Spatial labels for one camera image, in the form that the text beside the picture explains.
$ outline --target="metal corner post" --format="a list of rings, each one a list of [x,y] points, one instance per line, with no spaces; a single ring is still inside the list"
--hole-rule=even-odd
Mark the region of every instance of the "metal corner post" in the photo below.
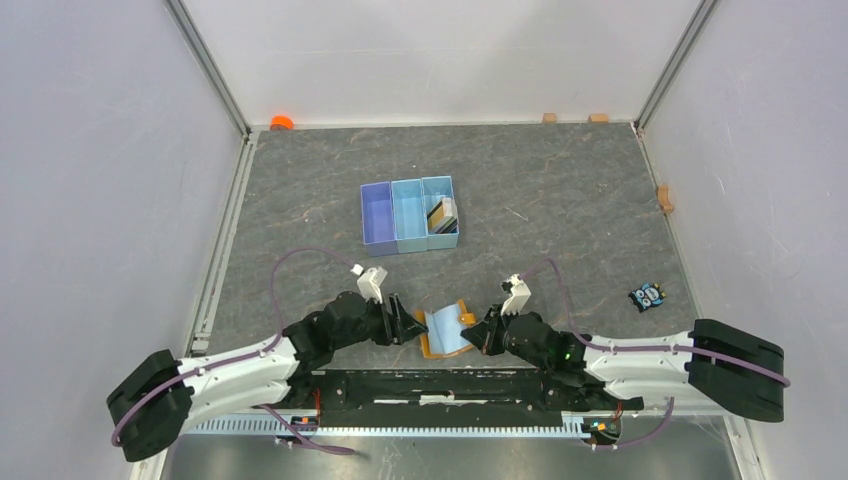
[[[715,6],[718,3],[719,0],[701,0],[701,3],[695,10],[695,13],[692,15],[692,19],[689,20],[686,30],[683,31],[683,35],[677,42],[677,46],[674,47],[674,51],[671,53],[668,63],[666,63],[665,68],[660,74],[660,78],[654,85],[653,90],[651,90],[651,94],[648,95],[648,100],[645,102],[645,106],[642,107],[642,111],[639,112],[639,116],[636,117],[634,126],[637,130],[645,128],[651,120],[651,117],[654,112],[656,112],[660,101],[662,101],[665,93],[668,91],[668,87],[674,81],[674,77],[677,76],[680,66],[683,65],[683,62],[686,61],[686,57],[689,56],[692,45],[701,34],[704,25],[707,23],[707,20],[709,20],[710,15],[712,15]]]
[[[227,111],[227,116],[230,117],[230,121],[233,122],[233,126],[236,127],[239,134],[246,139],[250,135],[250,124],[247,123],[247,120],[241,113],[232,92],[227,87],[227,82],[224,81],[224,77],[221,75],[220,70],[218,70],[218,66],[215,65],[212,54],[209,53],[206,43],[203,42],[203,37],[197,31],[197,27],[192,21],[185,3],[183,3],[183,0],[164,0],[164,2],[171,12],[174,22],[179,27],[183,37],[185,37],[186,43],[191,48],[197,62],[200,64],[200,68],[203,69],[203,73],[209,79],[209,83],[212,85],[218,98],[221,99],[221,103]]]

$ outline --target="stack of cards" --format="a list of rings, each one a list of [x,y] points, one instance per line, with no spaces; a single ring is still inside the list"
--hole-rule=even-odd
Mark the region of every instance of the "stack of cards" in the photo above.
[[[458,220],[456,204],[450,197],[444,197],[427,214],[427,228],[430,233],[448,233],[456,227]]]

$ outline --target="blue bin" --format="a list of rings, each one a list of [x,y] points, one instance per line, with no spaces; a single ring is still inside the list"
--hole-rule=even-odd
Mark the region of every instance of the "blue bin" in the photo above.
[[[419,179],[392,182],[392,207],[398,253],[427,250],[427,216]]]
[[[424,211],[429,213],[444,197],[454,198],[450,176],[424,177],[421,179],[424,193]],[[459,242],[459,224],[449,233],[431,234],[427,232],[427,250],[456,248]]]
[[[392,214],[392,186],[389,182],[359,187],[362,200],[362,238],[368,256],[398,253]]]

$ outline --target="gray floor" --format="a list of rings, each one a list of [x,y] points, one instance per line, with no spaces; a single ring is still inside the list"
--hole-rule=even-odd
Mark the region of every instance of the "gray floor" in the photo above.
[[[456,249],[369,259],[362,245],[359,186],[452,175],[460,212]],[[503,300],[500,284],[540,258],[566,275],[572,313],[587,333],[661,336],[691,328],[694,308],[639,145],[626,124],[412,127],[265,132],[258,140],[226,273],[210,352],[270,336],[274,261],[319,245],[389,271],[384,291],[408,309],[436,310],[458,298],[482,316]],[[627,294],[662,284],[664,305],[638,313]],[[529,281],[528,309],[565,329],[550,271]],[[343,290],[344,266],[318,253],[293,257],[277,292],[287,321]],[[476,351],[426,360],[418,342],[360,344],[336,354],[343,368],[521,366]]]
[[[627,418],[623,441],[656,426],[656,418]],[[741,478],[720,418],[675,419],[653,440],[616,452],[597,452],[567,439],[324,437],[326,445],[357,450],[333,457],[278,447],[270,438],[186,435],[171,447],[163,479],[276,478],[627,479]]]

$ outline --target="connector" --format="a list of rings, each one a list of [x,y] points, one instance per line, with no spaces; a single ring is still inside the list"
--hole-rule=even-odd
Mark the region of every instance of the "connector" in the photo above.
[[[356,286],[359,287],[359,294],[366,300],[383,303],[383,294],[380,292],[380,285],[388,273],[383,267],[371,267],[366,270],[356,280]]]
[[[502,286],[509,293],[509,298],[501,307],[501,315],[519,313],[530,299],[530,288],[517,274],[506,279]]]

